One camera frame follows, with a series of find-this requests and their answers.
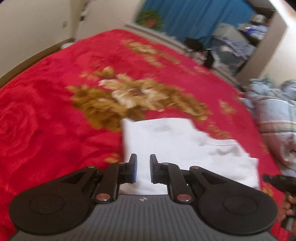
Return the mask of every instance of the gray gripper base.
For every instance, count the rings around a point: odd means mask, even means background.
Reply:
[[[189,205],[168,195],[120,195],[99,204],[80,226],[52,236],[17,232],[10,241],[275,241],[268,232],[237,237],[207,226]]]

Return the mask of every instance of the wall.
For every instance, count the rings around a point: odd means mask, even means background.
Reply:
[[[264,7],[269,9],[274,9],[272,3],[268,0],[247,0],[251,5],[255,7]]]
[[[0,4],[0,77],[33,55],[71,38],[69,0],[5,0]]]
[[[287,25],[281,15],[275,13],[269,31],[258,45],[252,58],[235,76],[240,84],[248,86],[250,84],[249,79],[259,78],[281,42],[286,29]]]
[[[71,36],[76,37],[80,14],[83,8],[83,5],[88,2],[88,0],[69,0],[70,1],[70,21],[69,27],[71,31]]]
[[[273,85],[278,87],[286,80],[296,79],[296,12],[283,1],[271,1],[285,19],[288,27],[260,78],[269,77]]]
[[[282,42],[260,78],[268,77],[278,87],[286,80],[296,79],[296,30],[288,29]]]
[[[122,28],[126,23],[133,22],[143,3],[144,0],[93,0],[78,38]]]

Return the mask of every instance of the wooden baseboard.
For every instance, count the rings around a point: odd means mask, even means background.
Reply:
[[[0,88],[3,87],[5,84],[7,84],[11,79],[16,77],[18,74],[25,71],[27,68],[36,64],[37,62],[39,62],[43,58],[59,51],[63,44],[73,42],[73,41],[74,41],[73,38],[67,39],[67,40],[60,42],[58,44],[55,44],[55,45],[39,52],[38,54],[32,56],[31,58],[25,60],[24,62],[22,62],[21,64],[19,64],[18,66],[16,66],[15,68],[13,68],[11,71],[9,71],[7,74],[5,74],[4,76],[2,76],[0,78]]]

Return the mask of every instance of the hand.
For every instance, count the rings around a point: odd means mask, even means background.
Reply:
[[[287,216],[292,215],[293,212],[291,210],[291,203],[296,204],[296,197],[288,197],[289,202],[285,201],[281,205],[281,209],[279,210],[279,222],[281,223]],[[296,234],[296,221],[294,222],[292,233]]]

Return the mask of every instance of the blue curtain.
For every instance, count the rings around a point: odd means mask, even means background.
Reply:
[[[204,37],[204,44],[220,23],[237,27],[247,23],[254,13],[244,0],[146,0],[142,10],[158,12],[168,35],[182,42],[186,37]]]

